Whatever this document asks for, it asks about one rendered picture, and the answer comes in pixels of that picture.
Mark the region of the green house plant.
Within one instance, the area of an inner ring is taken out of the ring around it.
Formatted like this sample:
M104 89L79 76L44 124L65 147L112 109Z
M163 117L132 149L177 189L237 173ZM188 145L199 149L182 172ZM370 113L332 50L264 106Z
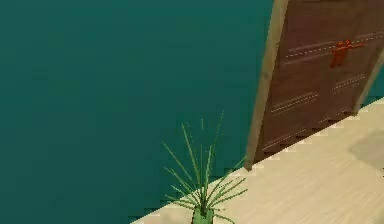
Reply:
M171 188L181 195L180 198L166 195L166 198L169 204L175 204L192 211L191 224L214 224L215 218L225 220L229 224L235 224L233 219L221 214L224 208L218 208L218 205L248 191L247 188L239 190L239 187L246 181L246 177L236 177L229 180L230 174L239 168L246 160L246 157L243 157L223 176L218 178L213 187L210 187L210 178L213 171L217 141L221 134L223 117L224 113L221 113L214 140L207 147L203 144L196 145L193 134L189 130L189 124L181 124L183 139L193 168L193 173L187 170L186 166L177 158L171 147L167 143L162 142L165 149L182 171L181 174L178 174L175 169L165 167L165 170L179 183L179 187L172 185Z

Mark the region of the brown room door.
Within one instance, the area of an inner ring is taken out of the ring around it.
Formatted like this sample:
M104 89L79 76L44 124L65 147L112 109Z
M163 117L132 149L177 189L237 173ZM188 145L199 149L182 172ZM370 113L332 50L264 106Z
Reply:
M273 0L245 169L356 115L383 64L384 0Z

